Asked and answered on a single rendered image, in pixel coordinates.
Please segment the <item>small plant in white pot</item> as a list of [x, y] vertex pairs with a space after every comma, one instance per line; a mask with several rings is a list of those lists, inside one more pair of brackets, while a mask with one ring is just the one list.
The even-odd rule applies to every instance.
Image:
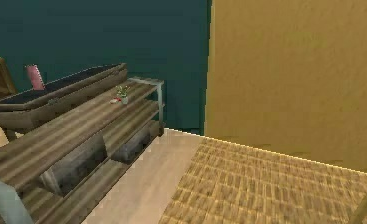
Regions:
[[117, 96], [119, 97], [120, 101], [123, 104], [128, 103], [128, 91], [130, 87], [129, 86], [118, 86], [117, 87]]

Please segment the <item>wooden slatted shelf unit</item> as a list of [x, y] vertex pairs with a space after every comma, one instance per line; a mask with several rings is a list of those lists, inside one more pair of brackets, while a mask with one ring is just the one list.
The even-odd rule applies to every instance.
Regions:
[[[34, 224], [81, 224], [164, 131], [162, 80], [133, 77], [0, 147], [0, 181]], [[5, 224], [0, 216], [0, 224]]]

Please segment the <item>pink book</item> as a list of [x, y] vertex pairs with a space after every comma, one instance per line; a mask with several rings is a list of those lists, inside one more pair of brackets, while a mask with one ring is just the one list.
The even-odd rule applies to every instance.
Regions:
[[26, 72], [34, 90], [44, 90], [45, 85], [36, 64], [26, 65]]

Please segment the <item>pale grey curved object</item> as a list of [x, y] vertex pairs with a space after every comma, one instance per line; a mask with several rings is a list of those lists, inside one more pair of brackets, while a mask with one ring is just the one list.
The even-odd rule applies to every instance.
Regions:
[[0, 181], [0, 216], [5, 224], [34, 224], [17, 191]]

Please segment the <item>olive slanted pole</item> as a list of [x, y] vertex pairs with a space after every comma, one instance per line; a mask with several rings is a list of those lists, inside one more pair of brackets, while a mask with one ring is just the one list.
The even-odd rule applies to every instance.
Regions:
[[348, 224], [361, 224], [367, 215], [367, 194], [364, 196], [354, 213], [349, 219]]

